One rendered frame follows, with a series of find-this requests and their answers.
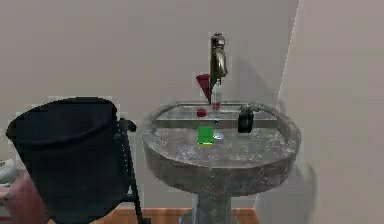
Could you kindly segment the green soap bar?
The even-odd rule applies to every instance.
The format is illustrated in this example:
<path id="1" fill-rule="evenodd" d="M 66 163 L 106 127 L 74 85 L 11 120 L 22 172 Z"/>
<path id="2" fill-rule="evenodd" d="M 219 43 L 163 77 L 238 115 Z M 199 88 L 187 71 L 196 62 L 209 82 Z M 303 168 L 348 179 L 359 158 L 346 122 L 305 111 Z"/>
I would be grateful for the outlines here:
<path id="1" fill-rule="evenodd" d="M 213 128 L 211 126 L 199 126 L 197 129 L 197 138 L 200 145 L 213 144 Z"/>

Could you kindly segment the clear bottle red liquid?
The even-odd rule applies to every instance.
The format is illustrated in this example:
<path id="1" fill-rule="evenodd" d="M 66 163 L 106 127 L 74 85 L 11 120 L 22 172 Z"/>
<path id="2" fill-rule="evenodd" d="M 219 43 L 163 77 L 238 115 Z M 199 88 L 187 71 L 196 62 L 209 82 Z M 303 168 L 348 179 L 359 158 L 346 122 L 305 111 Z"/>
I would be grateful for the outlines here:
<path id="1" fill-rule="evenodd" d="M 221 81 L 217 80 L 212 88 L 211 93 L 211 107 L 213 110 L 217 111 L 221 107 L 222 102 L 222 85 Z"/>

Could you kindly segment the dark red triangular cloth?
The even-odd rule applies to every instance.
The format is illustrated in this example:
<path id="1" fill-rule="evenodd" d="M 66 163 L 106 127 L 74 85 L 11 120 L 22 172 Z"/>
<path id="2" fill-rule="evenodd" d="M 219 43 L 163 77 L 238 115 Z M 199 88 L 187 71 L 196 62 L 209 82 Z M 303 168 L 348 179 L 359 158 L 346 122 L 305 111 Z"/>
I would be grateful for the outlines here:
<path id="1" fill-rule="evenodd" d="M 210 75 L 209 74 L 199 74 L 196 76 L 196 81 L 199 84 L 202 92 L 204 93 L 208 101 L 211 100 L 210 94 Z"/>

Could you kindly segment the black soap dispenser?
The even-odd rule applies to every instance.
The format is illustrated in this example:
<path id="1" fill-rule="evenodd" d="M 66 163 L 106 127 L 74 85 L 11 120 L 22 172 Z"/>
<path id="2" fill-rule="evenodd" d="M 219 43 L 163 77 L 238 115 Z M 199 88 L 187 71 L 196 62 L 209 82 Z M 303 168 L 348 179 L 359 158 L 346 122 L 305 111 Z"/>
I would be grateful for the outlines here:
<path id="1" fill-rule="evenodd" d="M 248 105 L 243 105 L 239 109 L 238 132 L 250 133 L 253 129 L 254 112 Z"/>

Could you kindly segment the bronze sink faucet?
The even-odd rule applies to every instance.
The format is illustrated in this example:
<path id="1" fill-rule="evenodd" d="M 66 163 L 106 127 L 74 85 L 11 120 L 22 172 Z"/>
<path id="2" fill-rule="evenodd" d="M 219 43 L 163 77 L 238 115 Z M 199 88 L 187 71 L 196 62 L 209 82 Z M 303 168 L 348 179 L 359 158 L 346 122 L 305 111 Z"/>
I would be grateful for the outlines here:
<path id="1" fill-rule="evenodd" d="M 225 37 L 221 32 L 214 33 L 210 38 L 210 99 L 212 103 L 213 88 L 228 74 L 225 54 Z"/>

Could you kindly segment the black round bin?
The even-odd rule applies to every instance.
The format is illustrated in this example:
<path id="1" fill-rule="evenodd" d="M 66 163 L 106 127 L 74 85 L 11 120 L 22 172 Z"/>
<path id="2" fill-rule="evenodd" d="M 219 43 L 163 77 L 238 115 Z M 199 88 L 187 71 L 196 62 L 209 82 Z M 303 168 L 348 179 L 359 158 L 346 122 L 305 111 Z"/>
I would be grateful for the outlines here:
<path id="1" fill-rule="evenodd" d="M 56 224 L 90 224 L 123 202 L 137 224 L 151 224 L 140 205 L 128 134 L 136 124 L 100 97 L 70 97 L 29 109 L 6 137 Z"/>

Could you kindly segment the white round object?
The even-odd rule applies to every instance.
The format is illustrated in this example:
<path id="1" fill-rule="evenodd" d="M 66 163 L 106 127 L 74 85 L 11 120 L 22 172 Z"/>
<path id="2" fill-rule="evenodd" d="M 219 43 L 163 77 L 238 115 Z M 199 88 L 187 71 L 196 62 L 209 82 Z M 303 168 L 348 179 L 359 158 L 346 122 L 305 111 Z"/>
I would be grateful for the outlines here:
<path id="1" fill-rule="evenodd" d="M 12 182 L 18 174 L 18 170 L 12 159 L 0 161 L 0 184 Z"/>

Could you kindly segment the pink rounded object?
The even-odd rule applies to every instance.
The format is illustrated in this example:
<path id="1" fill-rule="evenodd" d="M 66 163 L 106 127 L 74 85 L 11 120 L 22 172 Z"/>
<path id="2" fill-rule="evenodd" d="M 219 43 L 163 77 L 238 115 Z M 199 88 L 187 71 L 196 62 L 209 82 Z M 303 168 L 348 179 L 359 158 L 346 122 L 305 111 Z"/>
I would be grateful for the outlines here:
<path id="1" fill-rule="evenodd" d="M 9 212 L 11 224 L 48 224 L 46 206 L 27 172 L 9 187 L 0 187 L 0 206 Z"/>

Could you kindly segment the grey stone pedestal sink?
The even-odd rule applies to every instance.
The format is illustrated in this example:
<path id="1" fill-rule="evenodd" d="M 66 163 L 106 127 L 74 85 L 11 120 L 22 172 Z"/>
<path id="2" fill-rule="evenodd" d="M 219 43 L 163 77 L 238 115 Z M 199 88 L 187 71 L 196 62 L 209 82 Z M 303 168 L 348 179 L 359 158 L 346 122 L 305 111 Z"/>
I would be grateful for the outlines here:
<path id="1" fill-rule="evenodd" d="M 239 109 L 254 112 L 250 133 L 238 132 Z M 203 108 L 206 117 L 196 111 Z M 214 143 L 200 145 L 199 126 L 213 128 Z M 289 176 L 301 144 L 301 132 L 284 113 L 263 104 L 226 101 L 217 111 L 209 104 L 167 104 L 142 121 L 145 159 L 166 185 L 193 193 L 196 204 L 177 224 L 240 224 L 231 199 L 281 185 Z"/>

